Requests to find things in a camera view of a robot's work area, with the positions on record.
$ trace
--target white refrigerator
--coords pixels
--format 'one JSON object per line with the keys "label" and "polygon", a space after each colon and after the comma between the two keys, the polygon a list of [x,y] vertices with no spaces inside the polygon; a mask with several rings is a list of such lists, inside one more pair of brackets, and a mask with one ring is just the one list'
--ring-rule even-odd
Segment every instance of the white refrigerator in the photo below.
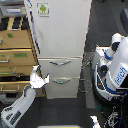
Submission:
{"label": "white refrigerator", "polygon": [[24,0],[48,99],[77,97],[91,2]]}

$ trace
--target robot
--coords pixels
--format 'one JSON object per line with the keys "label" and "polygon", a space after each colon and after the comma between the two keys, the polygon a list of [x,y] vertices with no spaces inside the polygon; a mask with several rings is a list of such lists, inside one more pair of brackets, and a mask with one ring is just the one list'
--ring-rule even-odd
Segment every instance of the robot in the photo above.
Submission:
{"label": "robot", "polygon": [[1,112],[1,127],[2,128],[15,128],[21,117],[32,105],[36,93],[35,89],[43,87],[49,83],[49,74],[46,78],[42,79],[38,76],[36,71],[39,66],[33,66],[30,75],[30,85],[26,85],[22,96],[17,99],[11,106],[6,107]]}
{"label": "robot", "polygon": [[112,36],[110,47],[96,47],[92,62],[94,92],[105,103],[115,104],[128,89],[128,37]]}

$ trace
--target floor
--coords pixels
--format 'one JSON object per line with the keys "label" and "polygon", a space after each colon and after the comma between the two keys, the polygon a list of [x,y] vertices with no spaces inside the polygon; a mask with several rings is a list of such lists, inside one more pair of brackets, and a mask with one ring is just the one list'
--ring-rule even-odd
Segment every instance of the floor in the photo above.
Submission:
{"label": "floor", "polygon": [[[95,45],[109,46],[111,36],[118,32],[127,36],[120,22],[120,12],[128,7],[128,1],[121,0],[92,0],[89,32],[85,45],[83,66],[80,74],[80,88],[77,99],[36,98],[30,109],[22,117],[16,128],[36,128],[41,125],[79,125],[92,128],[91,115],[98,117],[103,128],[106,119],[101,113],[101,105],[95,99],[91,89],[91,67]],[[8,105],[0,103],[0,111]]]}

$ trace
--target refrigerator door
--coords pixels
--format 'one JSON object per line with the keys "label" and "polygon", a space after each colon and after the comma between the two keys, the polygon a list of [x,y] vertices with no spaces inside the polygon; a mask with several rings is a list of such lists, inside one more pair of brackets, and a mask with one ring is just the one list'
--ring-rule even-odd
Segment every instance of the refrigerator door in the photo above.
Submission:
{"label": "refrigerator door", "polygon": [[24,1],[31,30],[33,16],[33,39],[37,38],[36,43],[40,50],[40,54],[37,50],[38,58],[82,56],[88,32],[91,1]]}

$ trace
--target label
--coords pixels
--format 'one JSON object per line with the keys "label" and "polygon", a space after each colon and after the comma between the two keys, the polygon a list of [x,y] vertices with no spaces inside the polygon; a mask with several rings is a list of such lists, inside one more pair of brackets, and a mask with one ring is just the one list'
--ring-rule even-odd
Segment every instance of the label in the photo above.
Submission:
{"label": "label", "polygon": [[37,9],[39,16],[49,16],[49,4],[48,3],[37,3]]}
{"label": "label", "polygon": [[1,55],[1,57],[6,57],[6,55]]}
{"label": "label", "polygon": [[23,57],[28,57],[27,53],[13,53],[14,57],[16,58],[23,58]]}
{"label": "label", "polygon": [[9,69],[13,69],[12,67],[10,67]]}
{"label": "label", "polygon": [[123,83],[123,81],[124,81],[126,75],[127,75],[127,70],[126,70],[126,68],[123,67],[122,65],[120,65],[120,66],[118,67],[116,73],[114,74],[114,77],[113,77],[113,80],[114,80],[114,82],[116,83],[116,85],[117,85],[118,87]]}
{"label": "label", "polygon": [[7,9],[8,13],[20,13],[20,9]]}
{"label": "label", "polygon": [[8,38],[14,38],[12,33],[7,33]]}

